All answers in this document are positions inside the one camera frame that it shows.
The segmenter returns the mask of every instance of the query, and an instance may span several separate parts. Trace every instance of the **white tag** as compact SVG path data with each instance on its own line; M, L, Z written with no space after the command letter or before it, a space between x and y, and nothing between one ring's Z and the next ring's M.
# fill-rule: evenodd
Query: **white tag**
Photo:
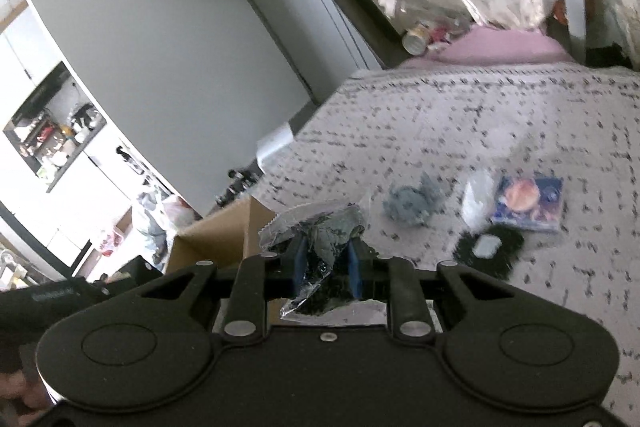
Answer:
M492 259L502 241L495 235L481 235L473 249L473 254L480 259Z

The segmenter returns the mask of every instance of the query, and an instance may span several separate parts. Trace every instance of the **gray fabric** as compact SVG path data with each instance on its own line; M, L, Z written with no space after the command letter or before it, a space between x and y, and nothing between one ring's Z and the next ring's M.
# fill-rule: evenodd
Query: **gray fabric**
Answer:
M465 230L474 169L564 178L561 232L526 232L510 282L611 331L620 368L604 406L640 426L639 99L638 74L569 64L366 74L266 166L255 195L281 211L372 187L364 240L433 269ZM447 187L444 209L426 227L402 227L382 200L423 171ZM365 310L359 319L383 321L380 307Z
M391 184L389 195L382 202L382 208L389 219L398 223L404 223L410 227L426 225L431 214L438 210L441 197L438 186L424 172L418 187L411 185L396 187L395 184Z

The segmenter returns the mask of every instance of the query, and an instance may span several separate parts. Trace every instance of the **bottle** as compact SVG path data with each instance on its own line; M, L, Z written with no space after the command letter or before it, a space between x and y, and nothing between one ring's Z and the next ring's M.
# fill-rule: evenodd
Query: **bottle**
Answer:
M431 43L430 26L433 25L424 0L378 0L388 19L398 21L406 31L402 46L415 56L422 55Z
M396 19L399 26L408 31L418 24L428 26L433 14L425 0L378 0L388 19Z
M470 19L426 0L378 0L388 19L406 33L402 45L412 55L422 55L432 42L451 42L469 31Z

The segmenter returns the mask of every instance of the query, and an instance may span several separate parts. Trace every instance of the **metal screw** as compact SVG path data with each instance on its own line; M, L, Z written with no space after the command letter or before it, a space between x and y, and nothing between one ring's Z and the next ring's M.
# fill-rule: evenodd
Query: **metal screw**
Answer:
M247 337L254 331L255 324L249 321L233 321L225 326L225 333L232 337Z
M408 321L400 326L400 333L408 337L423 337L431 333L431 326L422 321Z
M323 342L335 342L338 340L338 335L332 333L331 331L325 331L320 334L320 340Z

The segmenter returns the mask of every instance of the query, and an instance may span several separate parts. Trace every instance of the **human hand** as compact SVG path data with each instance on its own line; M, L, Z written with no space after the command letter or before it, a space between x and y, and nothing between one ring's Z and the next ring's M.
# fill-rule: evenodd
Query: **human hand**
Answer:
M40 380L36 383L28 382L21 371L10 375L0 373L0 397L21 399L29 409L33 410L33 412L20 416L17 423L14 424L16 427L27 426L51 406L49 394L44 384Z

